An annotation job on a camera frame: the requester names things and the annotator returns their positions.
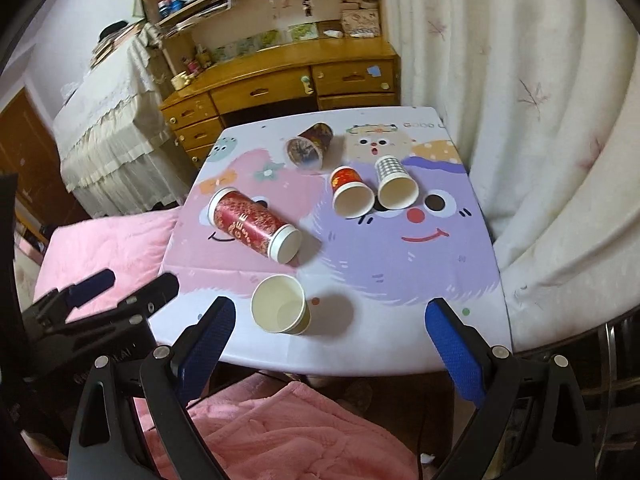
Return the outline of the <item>tan paper cup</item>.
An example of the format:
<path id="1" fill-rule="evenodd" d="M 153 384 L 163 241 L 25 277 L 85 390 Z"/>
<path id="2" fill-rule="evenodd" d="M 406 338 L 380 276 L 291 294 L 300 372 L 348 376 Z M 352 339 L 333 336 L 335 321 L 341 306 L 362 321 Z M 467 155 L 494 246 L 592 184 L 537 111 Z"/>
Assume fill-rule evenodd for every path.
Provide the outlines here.
<path id="1" fill-rule="evenodd" d="M 270 334 L 300 335 L 311 322 L 302 284 L 286 274 L 271 275 L 257 285 L 250 312 L 254 322 Z"/>

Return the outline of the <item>tall red patterned cup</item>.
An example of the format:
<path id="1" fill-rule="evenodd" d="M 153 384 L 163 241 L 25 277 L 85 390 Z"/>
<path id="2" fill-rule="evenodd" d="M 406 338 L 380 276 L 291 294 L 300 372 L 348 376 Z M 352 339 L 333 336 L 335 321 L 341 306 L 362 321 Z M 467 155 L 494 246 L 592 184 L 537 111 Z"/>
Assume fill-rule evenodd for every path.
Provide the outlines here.
<path id="1" fill-rule="evenodd" d="M 226 234 L 276 263 L 289 263 L 302 247 L 303 235 L 296 226 L 231 186 L 214 194 L 207 217 L 217 234 Z"/>

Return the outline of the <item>dark patterned paper cup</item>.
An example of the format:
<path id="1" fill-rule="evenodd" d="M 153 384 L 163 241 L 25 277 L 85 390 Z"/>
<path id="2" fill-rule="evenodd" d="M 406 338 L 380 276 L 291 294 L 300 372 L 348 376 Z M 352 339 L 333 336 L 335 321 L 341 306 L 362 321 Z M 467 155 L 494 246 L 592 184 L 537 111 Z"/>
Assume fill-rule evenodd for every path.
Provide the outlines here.
<path id="1" fill-rule="evenodd" d="M 320 171 L 332 139 L 331 127 L 324 122 L 316 122 L 298 136 L 288 140 L 285 143 L 285 153 L 296 168 Z"/>

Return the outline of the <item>small red paper cup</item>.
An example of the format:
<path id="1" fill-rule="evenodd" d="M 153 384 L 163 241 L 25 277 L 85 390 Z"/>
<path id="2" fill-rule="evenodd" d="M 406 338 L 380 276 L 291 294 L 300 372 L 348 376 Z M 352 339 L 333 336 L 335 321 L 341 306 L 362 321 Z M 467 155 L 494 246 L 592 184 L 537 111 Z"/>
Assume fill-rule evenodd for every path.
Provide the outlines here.
<path id="1" fill-rule="evenodd" d="M 349 166 L 337 167 L 330 175 L 333 210 L 342 218 L 353 219 L 367 214 L 375 196 L 359 172 Z"/>

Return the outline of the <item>checkered grey paper cup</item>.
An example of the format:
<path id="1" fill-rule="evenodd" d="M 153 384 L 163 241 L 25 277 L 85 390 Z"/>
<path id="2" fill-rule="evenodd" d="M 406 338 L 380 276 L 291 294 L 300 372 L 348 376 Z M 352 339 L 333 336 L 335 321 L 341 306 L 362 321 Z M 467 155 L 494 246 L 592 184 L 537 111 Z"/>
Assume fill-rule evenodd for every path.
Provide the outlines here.
<path id="1" fill-rule="evenodd" d="M 378 201 L 389 210 L 410 207 L 419 196 L 419 187 L 400 160 L 392 155 L 380 157 L 374 164 L 378 177 Z"/>

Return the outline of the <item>brown wooden door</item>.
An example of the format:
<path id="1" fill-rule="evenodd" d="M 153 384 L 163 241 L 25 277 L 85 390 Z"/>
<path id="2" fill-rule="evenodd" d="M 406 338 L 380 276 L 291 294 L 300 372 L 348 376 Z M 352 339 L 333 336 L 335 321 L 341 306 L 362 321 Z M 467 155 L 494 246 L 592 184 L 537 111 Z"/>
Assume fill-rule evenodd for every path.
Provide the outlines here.
<path id="1" fill-rule="evenodd" d="M 1 110 L 1 172 L 17 174 L 17 199 L 35 220 L 54 229 L 89 220 L 60 174 L 58 149 L 21 89 Z"/>

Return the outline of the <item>pink fleece blanket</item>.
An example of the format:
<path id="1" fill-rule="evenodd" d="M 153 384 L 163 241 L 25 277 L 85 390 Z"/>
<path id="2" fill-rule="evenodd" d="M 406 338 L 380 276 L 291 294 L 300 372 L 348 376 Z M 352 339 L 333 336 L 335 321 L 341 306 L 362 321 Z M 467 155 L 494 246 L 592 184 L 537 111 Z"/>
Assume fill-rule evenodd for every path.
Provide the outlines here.
<path id="1" fill-rule="evenodd" d="M 110 268 L 109 292 L 73 313 L 111 308 L 160 272 L 179 209 L 87 220 L 51 237 L 35 284 L 41 298 Z M 189 415 L 232 479 L 414 479 L 416 458 L 382 427 L 345 410 L 301 382 L 252 375 Z"/>

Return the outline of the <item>white lace-covered furniture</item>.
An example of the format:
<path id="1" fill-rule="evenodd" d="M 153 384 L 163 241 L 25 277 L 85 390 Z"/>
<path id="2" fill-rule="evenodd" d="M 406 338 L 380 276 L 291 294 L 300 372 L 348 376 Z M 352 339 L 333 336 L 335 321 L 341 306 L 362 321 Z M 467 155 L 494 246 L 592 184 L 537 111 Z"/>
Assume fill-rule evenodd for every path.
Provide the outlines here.
<path id="1" fill-rule="evenodd" d="M 54 118 L 62 181 L 90 217 L 184 203 L 196 169 L 160 112 L 170 80 L 160 43 L 138 32 L 90 68 Z"/>

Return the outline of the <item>cartoon printed table mat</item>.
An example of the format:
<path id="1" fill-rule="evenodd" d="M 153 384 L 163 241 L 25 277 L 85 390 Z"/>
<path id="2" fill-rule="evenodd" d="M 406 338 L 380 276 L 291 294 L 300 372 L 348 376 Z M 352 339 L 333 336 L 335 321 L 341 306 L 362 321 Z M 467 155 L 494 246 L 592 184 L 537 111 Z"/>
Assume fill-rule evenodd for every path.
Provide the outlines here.
<path id="1" fill-rule="evenodd" d="M 285 143 L 316 122 L 333 131 L 320 171 L 296 168 Z M 375 161 L 397 157 L 419 185 L 408 208 L 375 206 L 345 219 L 332 207 L 331 172 L 356 169 L 375 186 Z M 232 186 L 288 220 L 303 235 L 299 253 L 276 263 L 217 234 L 207 207 Z M 511 331 L 494 250 L 454 142 L 431 107 L 330 110 L 224 130 L 206 154 L 164 255 L 176 299 L 152 317 L 164 344 L 194 324 L 219 296 L 236 307 L 226 362 L 324 376 L 408 375 L 442 365 L 424 327 L 424 310 L 446 299 L 490 344 Z M 300 335 L 270 334 L 250 312 L 257 285 L 271 275 L 302 284 L 311 322 Z"/>

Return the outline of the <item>wooden desk with drawers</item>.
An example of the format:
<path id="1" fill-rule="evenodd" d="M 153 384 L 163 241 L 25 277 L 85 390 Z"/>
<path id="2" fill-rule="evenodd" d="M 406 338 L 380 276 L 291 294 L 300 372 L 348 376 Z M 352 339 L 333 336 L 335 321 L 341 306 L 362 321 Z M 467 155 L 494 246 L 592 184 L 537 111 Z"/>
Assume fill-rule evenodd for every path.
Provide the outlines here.
<path id="1" fill-rule="evenodd" d="M 225 128 L 264 118 L 400 103 L 400 57 L 381 37 L 316 39 L 217 64 L 160 106 L 195 167 Z"/>

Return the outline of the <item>wooden bookshelf hutch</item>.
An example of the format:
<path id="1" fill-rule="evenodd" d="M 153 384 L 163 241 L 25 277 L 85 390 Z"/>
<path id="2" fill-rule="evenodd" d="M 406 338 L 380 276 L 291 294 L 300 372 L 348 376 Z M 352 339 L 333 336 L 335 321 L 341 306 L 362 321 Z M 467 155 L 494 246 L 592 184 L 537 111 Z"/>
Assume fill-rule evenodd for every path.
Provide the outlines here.
<path id="1" fill-rule="evenodd" d="M 142 0 L 173 72 L 202 52 L 215 62 L 342 31 L 355 0 Z"/>

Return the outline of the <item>white floral curtain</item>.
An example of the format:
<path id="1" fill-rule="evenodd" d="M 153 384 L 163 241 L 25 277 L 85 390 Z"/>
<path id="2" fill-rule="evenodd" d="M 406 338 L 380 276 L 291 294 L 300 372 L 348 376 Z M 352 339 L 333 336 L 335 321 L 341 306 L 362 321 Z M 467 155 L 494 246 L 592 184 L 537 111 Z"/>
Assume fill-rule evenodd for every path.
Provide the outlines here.
<path id="1" fill-rule="evenodd" d="M 518 350 L 639 303 L 639 35 L 615 0 L 382 0 L 488 223 Z"/>

